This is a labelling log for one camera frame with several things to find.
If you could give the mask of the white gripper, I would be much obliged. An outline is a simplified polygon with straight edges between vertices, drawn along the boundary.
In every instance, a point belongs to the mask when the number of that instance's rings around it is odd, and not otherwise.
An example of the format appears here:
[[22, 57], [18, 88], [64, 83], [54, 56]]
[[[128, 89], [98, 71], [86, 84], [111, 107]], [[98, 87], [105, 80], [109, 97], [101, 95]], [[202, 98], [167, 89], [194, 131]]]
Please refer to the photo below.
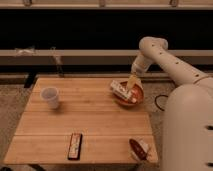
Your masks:
[[[145, 57], [142, 54], [138, 54], [135, 58], [132, 66], [131, 72], [137, 76], [142, 76], [146, 73], [149, 67], [152, 65], [152, 60]], [[136, 75], [131, 75], [127, 81], [126, 89], [130, 91], [134, 85], [138, 82], [138, 77]]]

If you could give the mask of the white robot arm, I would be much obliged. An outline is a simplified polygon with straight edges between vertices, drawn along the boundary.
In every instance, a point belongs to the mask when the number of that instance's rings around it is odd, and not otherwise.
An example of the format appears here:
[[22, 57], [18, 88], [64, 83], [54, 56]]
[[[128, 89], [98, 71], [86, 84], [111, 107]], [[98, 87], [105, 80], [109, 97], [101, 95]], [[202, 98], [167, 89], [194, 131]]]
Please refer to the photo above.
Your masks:
[[166, 39], [144, 37], [131, 72], [154, 63], [177, 84], [165, 105], [162, 171], [213, 171], [213, 77], [171, 54]]

